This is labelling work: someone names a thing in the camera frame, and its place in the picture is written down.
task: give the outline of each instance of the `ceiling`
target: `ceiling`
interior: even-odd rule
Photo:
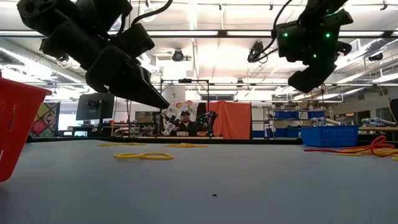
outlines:
[[[29,30],[21,22],[18,11],[15,7],[17,1],[0,0],[0,30]],[[150,1],[150,7],[159,8],[166,0]],[[281,9],[285,0],[175,0],[165,12],[151,18],[151,21],[141,21],[147,30],[210,30],[210,29],[264,29],[272,28],[274,19]],[[293,21],[303,11],[306,0],[293,0],[283,11],[278,22]],[[345,9],[350,12],[354,23],[343,26],[342,30],[395,30],[398,28],[398,2],[395,0],[386,1],[386,10],[382,0],[349,0]],[[149,9],[146,1],[131,1],[133,10],[128,21],[133,20],[138,14]],[[175,49],[181,49],[183,54],[193,56],[195,49],[195,62],[199,78],[210,79],[213,82],[235,82],[237,78],[243,78],[245,82],[287,82],[287,78],[297,70],[303,70],[300,62],[288,63],[277,54],[269,56],[267,63],[248,63],[247,56],[253,43],[259,39],[219,39],[219,38],[154,38],[155,47],[148,51],[151,55],[151,65],[154,67],[181,67],[187,71],[188,77],[194,77],[194,66],[192,61],[184,64],[173,62],[171,57]],[[267,45],[270,39],[260,39]],[[361,45],[372,40],[363,39]],[[10,42],[38,57],[36,63],[46,66],[48,61],[51,65],[57,61],[39,51],[40,39],[35,38],[12,38],[6,39]],[[394,59],[396,44],[391,44],[381,49],[385,58],[383,62]],[[342,78],[357,74],[372,66],[372,62],[355,60],[347,66],[335,71],[330,80],[337,82]],[[65,68],[68,74],[81,82],[85,82],[85,71],[81,68]],[[153,71],[155,80],[159,79],[159,70]]]

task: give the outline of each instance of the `computer monitor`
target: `computer monitor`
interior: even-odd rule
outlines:
[[[112,118],[113,105],[114,95],[111,92],[81,95],[77,106],[76,120]]]

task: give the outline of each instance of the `security camera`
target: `security camera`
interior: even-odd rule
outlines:
[[[174,62],[181,62],[184,59],[184,54],[181,50],[175,50],[172,59]]]

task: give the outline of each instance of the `workbench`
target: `workbench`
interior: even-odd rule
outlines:
[[[398,162],[303,152],[302,145],[97,140],[26,144],[0,183],[1,224],[396,223]],[[167,152],[169,161],[117,160]]]

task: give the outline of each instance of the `cap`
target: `cap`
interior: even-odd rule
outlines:
[[[191,115],[189,111],[181,111],[180,116]]]

